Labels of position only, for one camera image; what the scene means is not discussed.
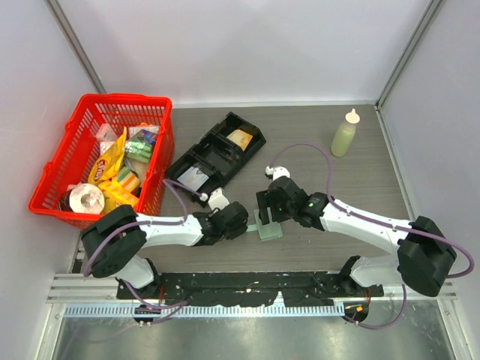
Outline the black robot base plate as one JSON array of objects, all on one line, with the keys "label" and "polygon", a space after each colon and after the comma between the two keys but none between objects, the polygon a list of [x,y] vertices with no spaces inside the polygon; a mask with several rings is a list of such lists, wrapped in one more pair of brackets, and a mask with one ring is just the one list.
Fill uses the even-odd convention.
[{"label": "black robot base plate", "polygon": [[382,297],[381,286],[362,288],[342,274],[326,271],[163,273],[136,293],[167,305],[257,308],[278,295],[289,307],[332,305],[334,299]]}]

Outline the green leather card holder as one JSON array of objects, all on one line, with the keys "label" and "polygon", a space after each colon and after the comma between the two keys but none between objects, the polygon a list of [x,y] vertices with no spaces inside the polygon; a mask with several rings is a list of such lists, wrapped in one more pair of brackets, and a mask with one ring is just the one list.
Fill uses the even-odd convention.
[{"label": "green leather card holder", "polygon": [[278,222],[273,221],[270,208],[267,208],[267,214],[269,222],[266,225],[263,225],[260,220],[260,211],[255,209],[253,212],[255,223],[247,226],[247,232],[257,232],[259,239],[262,242],[278,239],[284,235],[281,225]]}]

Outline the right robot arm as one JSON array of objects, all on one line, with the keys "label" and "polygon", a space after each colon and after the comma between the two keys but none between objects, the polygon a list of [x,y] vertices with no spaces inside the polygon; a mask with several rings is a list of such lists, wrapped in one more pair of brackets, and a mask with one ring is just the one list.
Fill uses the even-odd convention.
[{"label": "right robot arm", "polygon": [[338,278],[340,290],[347,296],[356,296],[366,287],[404,284],[423,296],[435,297],[457,258],[428,217],[414,221],[382,217],[321,192],[308,194],[285,175],[257,192],[256,201],[264,225],[294,220],[302,227],[340,233],[387,253],[349,258]]}]

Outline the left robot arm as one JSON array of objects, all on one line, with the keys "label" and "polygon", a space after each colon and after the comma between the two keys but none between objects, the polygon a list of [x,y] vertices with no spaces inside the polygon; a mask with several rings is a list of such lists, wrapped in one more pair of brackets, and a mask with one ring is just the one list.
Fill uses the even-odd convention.
[{"label": "left robot arm", "polygon": [[84,275],[113,276],[141,299],[151,299],[159,293],[161,279],[153,262],[137,254],[140,250],[167,245],[211,246],[235,239],[247,228],[248,211],[239,202],[184,217],[153,217],[121,205],[81,232],[88,257]]}]

